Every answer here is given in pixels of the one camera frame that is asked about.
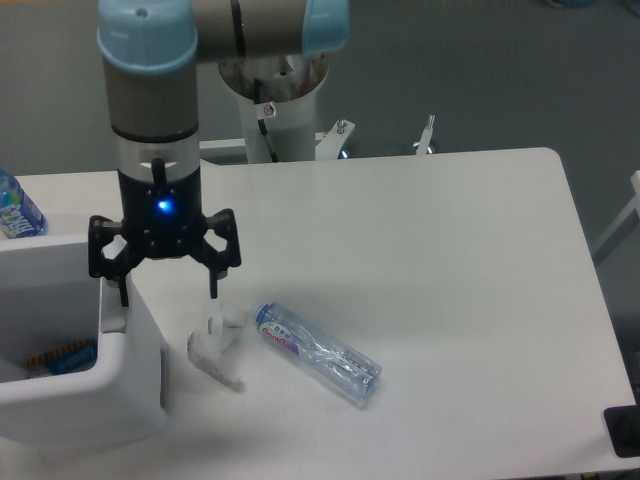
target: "white table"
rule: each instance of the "white table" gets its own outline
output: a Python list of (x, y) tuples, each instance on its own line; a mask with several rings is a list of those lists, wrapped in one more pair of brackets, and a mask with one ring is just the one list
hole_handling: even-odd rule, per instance
[[(113, 172), (21, 181), (51, 219), (120, 218)], [(221, 298), (277, 299), (379, 362), (369, 404), (354, 408), (253, 328), (230, 352), (246, 391), (217, 384), (185, 352), (204, 267), (146, 261), (134, 278), (172, 347), (169, 430), (55, 454), (2, 440), (0, 478), (469, 480), (640, 466), (615, 456), (605, 428), (603, 410), (633, 395), (552, 151), (207, 165), (203, 184), (206, 213), (233, 208), (240, 231), (244, 263)]]

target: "bottle cap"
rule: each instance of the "bottle cap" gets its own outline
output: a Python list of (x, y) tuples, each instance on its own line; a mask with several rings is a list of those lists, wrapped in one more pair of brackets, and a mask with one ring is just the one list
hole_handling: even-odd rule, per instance
[(271, 307), (271, 304), (268, 302), (256, 302), (249, 310), (249, 319), (260, 323), (269, 307)]

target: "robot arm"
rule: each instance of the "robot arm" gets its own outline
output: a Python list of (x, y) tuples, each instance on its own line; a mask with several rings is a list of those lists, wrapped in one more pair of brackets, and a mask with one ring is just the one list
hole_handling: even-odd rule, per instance
[[(348, 0), (100, 0), (103, 55), (123, 220), (94, 216), (89, 273), (120, 285), (145, 258), (190, 255), (217, 280), (241, 263), (233, 211), (202, 212), (196, 63), (340, 48)], [(208, 230), (227, 240), (218, 252)], [(116, 235), (124, 249), (108, 259)]]

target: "blue led light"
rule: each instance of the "blue led light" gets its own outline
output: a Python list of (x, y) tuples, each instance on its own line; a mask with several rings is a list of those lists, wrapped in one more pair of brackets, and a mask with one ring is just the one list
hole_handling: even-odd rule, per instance
[(173, 202), (171, 200), (160, 200), (158, 202), (158, 209), (162, 213), (171, 213), (173, 210)]

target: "black object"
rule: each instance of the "black object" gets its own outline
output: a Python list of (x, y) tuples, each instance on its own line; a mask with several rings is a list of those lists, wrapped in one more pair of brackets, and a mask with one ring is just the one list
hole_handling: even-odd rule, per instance
[(123, 130), (120, 130), (116, 125), (111, 125), (111, 130), (113, 130), (113, 133), (115, 133), (116, 135), (118, 135), (119, 137), (122, 137), (126, 140), (129, 140), (131, 142), (138, 142), (138, 143), (173, 143), (173, 142), (179, 142), (180, 140), (184, 140), (185, 138), (189, 138), (191, 135), (194, 135), (198, 129), (200, 128), (200, 126), (196, 123), (193, 127), (178, 132), (178, 133), (174, 133), (171, 135), (161, 135), (161, 136), (146, 136), (143, 137), (141, 135), (134, 135), (131, 133), (127, 133)]
[(247, 58), (247, 44), (244, 41), (244, 30), (242, 24), (242, 11), (238, 0), (230, 0), (231, 16), (233, 18), (233, 33), (236, 37), (236, 48), (240, 58)]
[(640, 457), (640, 407), (611, 407), (604, 411), (613, 449), (621, 458)]
[[(167, 182), (164, 161), (151, 164), (153, 184), (118, 171), (124, 219), (122, 222), (93, 216), (89, 220), (89, 275), (118, 282), (122, 306), (129, 305), (127, 274), (145, 258), (180, 258), (185, 255), (209, 269), (209, 293), (218, 295), (217, 281), (229, 267), (240, 266), (240, 243), (233, 210), (212, 217), (202, 213), (200, 168), (176, 182)], [(204, 239), (207, 231), (227, 241), (217, 251)], [(108, 259), (103, 253), (117, 235), (127, 242), (122, 251)]]
[[(254, 105), (258, 105), (260, 103), (260, 88), (262, 86), (262, 82), (255, 78), (253, 80), (253, 103)], [(269, 156), (271, 157), (271, 161), (273, 163), (279, 163), (278, 155), (273, 149), (273, 145), (271, 144), (271, 140), (269, 139), (269, 132), (267, 131), (267, 124), (263, 119), (258, 120), (258, 128), (260, 129), (260, 133), (264, 137), (264, 141), (267, 144), (267, 149), (269, 150)]]

